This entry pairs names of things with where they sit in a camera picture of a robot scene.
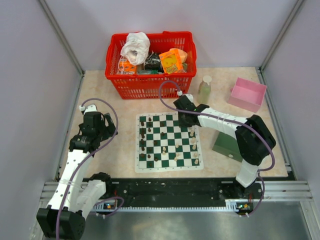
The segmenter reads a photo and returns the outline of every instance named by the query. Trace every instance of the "pink box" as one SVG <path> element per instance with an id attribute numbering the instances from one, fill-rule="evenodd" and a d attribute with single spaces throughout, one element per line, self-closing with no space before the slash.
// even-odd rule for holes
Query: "pink box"
<path id="1" fill-rule="evenodd" d="M 264 100 L 267 86 L 238 77 L 228 104 L 256 113 Z"/>

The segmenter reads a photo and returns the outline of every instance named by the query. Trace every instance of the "green and white chessboard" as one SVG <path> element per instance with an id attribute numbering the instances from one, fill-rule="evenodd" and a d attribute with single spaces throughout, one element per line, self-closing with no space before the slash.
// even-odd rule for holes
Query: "green and white chessboard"
<path id="1" fill-rule="evenodd" d="M 144 142 L 141 141 L 141 133 L 144 133 Z M 137 173 L 204 168 L 198 126 L 179 127 L 177 112 L 137 115 L 135 140 L 135 171 Z"/>

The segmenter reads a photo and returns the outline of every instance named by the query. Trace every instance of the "red basket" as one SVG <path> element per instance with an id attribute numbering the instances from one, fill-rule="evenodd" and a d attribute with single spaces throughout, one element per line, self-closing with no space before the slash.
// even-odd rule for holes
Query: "red basket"
<path id="1" fill-rule="evenodd" d="M 191 32 L 177 31 L 147 34 L 150 39 L 150 52 L 164 53 L 171 48 L 184 50 L 188 57 L 187 72 L 172 74 L 150 74 L 150 75 L 120 75 L 117 74 L 120 51 L 126 43 L 127 33 L 114 34 L 106 54 L 105 76 L 109 79 L 123 99 L 155 99 L 158 98 L 160 84 L 166 80 L 176 82 L 183 93 L 187 93 L 192 78 L 197 73 L 196 47 Z M 161 96 L 163 98 L 177 98 L 174 84 L 167 83 L 163 86 Z"/>

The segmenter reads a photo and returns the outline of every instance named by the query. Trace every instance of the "gray floor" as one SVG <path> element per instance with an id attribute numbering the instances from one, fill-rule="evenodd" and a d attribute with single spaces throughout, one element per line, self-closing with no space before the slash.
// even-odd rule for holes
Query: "gray floor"
<path id="1" fill-rule="evenodd" d="M 311 240 L 299 203 L 264 202 L 250 218 L 223 212 L 90 216 L 81 240 Z"/>

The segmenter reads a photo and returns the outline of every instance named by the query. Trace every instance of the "marble tabletop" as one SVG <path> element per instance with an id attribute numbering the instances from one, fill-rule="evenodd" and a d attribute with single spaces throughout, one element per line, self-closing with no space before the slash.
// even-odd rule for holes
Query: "marble tabletop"
<path id="1" fill-rule="evenodd" d="M 83 84 L 80 90 L 77 107 L 86 99 L 101 98 L 110 103 L 119 118 L 118 135 L 114 140 L 100 152 L 98 152 L 86 172 L 86 177 L 92 174 L 104 172 L 111 175 L 112 178 L 200 178 L 200 177 L 234 177 L 240 170 L 241 164 L 229 157 L 221 155 L 212 150 L 219 132 L 210 128 L 199 128 L 200 142 L 203 154 L 204 169 L 189 171 L 167 171 L 154 173 L 136 173 L 135 172 L 135 136 L 136 136 L 136 115 L 144 113 L 162 113 L 172 112 L 166 108 L 159 99 L 133 99 L 123 100 L 116 91 L 113 84 L 106 79 L 103 70 L 86 71 Z M 230 89 L 235 85 L 238 77 L 259 82 L 256 69 L 254 67 L 211 67 L 198 68 L 197 74 L 193 78 L 188 93 L 197 95 L 199 84 L 202 77 L 210 75 L 211 94 L 208 105 L 217 111 L 239 116 L 250 117 L 252 112 L 242 108 L 230 105 L 227 100 L 230 96 Z M 174 99 L 165 99 L 165 102 L 171 106 Z M 101 102 L 95 103 L 98 111 L 102 113 L 111 112 L 107 106 Z M 277 141 L 275 129 L 270 117 L 266 101 L 260 110 L 255 113 L 262 117 L 272 135 Z M 69 131 L 69 139 L 79 131 L 78 125 L 83 122 L 83 115 L 76 110 L 72 127 Z M 64 154 L 62 169 L 67 161 L 68 149 Z M 288 176 L 285 161 L 279 145 L 273 149 L 275 155 L 275 166 L 272 170 L 262 172 L 265 177 L 286 177 Z M 271 158 L 268 156 L 262 163 L 262 168 L 270 166 Z"/>

